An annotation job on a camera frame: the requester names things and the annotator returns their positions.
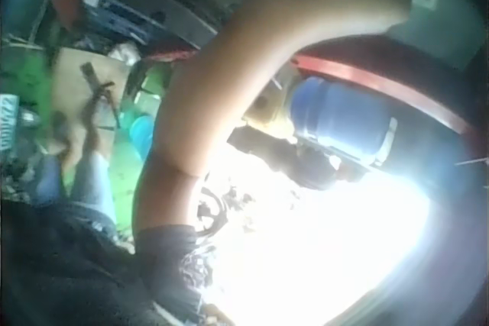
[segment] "red trim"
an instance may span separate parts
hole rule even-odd
[[[372,89],[402,101],[424,112],[459,134],[467,134],[471,131],[470,124],[463,118],[457,116],[441,103],[402,83],[348,64],[337,63],[313,56],[297,55],[293,60],[299,69],[348,80],[359,86]]]

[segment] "wooden board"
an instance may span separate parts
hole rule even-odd
[[[81,65],[91,63],[101,82],[113,82],[110,87],[114,103],[119,108],[128,80],[130,67],[119,60],[88,51],[63,48],[53,68],[52,112],[60,111],[66,116],[70,126],[70,139],[73,144],[72,154],[67,166],[76,164],[82,155],[86,129],[82,126],[80,115],[86,103],[92,97],[92,90],[80,69]],[[96,112],[97,126],[115,127],[115,118],[107,103],[99,103]],[[114,131],[99,129],[103,153],[110,157],[115,139]],[[61,146],[50,139],[48,150],[58,153]]]

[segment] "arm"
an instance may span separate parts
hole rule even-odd
[[[246,0],[172,82],[138,184],[134,232],[193,222],[193,197],[209,162],[295,52],[320,40],[385,31],[409,9],[410,0]]]

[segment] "black cloth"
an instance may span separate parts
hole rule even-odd
[[[2,325],[165,325],[154,302],[197,324],[199,294],[180,275],[196,233],[140,233],[136,254],[66,212],[2,202]]]

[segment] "blue container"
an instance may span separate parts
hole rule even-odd
[[[290,118],[299,137],[368,162],[384,142],[390,111],[380,96],[310,77],[293,92]]]
[[[129,128],[129,137],[142,160],[146,160],[153,142],[154,119],[145,115],[137,118]]]

